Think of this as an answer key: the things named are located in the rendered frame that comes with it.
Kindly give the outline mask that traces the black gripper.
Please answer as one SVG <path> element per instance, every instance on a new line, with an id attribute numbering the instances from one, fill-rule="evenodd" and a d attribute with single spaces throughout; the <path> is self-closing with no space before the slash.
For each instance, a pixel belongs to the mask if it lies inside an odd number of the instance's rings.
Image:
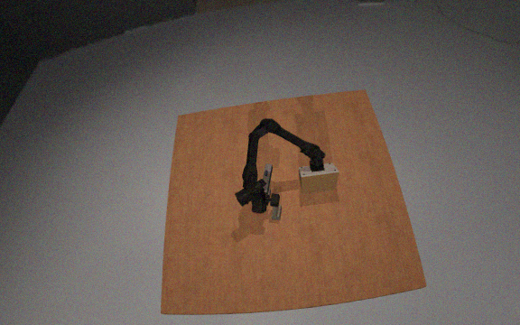
<path id="1" fill-rule="evenodd" d="M 259 198 L 256 198 L 253 196 L 253 199 L 256 199 L 256 200 L 264 200 L 265 201 L 265 205 L 266 207 L 268 206 L 268 204 L 270 203 L 270 206 L 271 207 L 279 207 L 279 200 L 280 200 L 280 195 L 279 194 L 273 194 L 271 195 L 271 198 L 269 195 L 265 195 L 265 188 L 264 189 L 264 194 L 263 196 L 259 197 Z M 252 205 L 253 205 L 253 199 L 252 199 Z"/>

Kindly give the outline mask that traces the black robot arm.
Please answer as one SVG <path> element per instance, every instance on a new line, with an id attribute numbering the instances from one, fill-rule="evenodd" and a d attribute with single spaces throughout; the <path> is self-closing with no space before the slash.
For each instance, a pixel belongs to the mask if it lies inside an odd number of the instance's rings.
<path id="1" fill-rule="evenodd" d="M 310 158 L 309 164 L 312 172 L 325 171 L 323 158 L 325 158 L 326 154 L 318 145 L 303 141 L 297 135 L 282 128 L 274 119 L 264 118 L 248 136 L 246 166 L 242 174 L 244 189 L 235 193 L 237 201 L 241 207 L 250 202 L 253 199 L 253 196 L 259 198 L 264 194 L 263 187 L 266 183 L 263 179 L 257 181 L 256 157 L 258 140 L 268 132 L 279 135 L 292 144 L 299 146 L 301 148 L 301 153 L 304 153 L 308 158 Z M 267 207 L 264 200 L 253 199 L 253 212 L 264 213 L 266 209 Z"/>

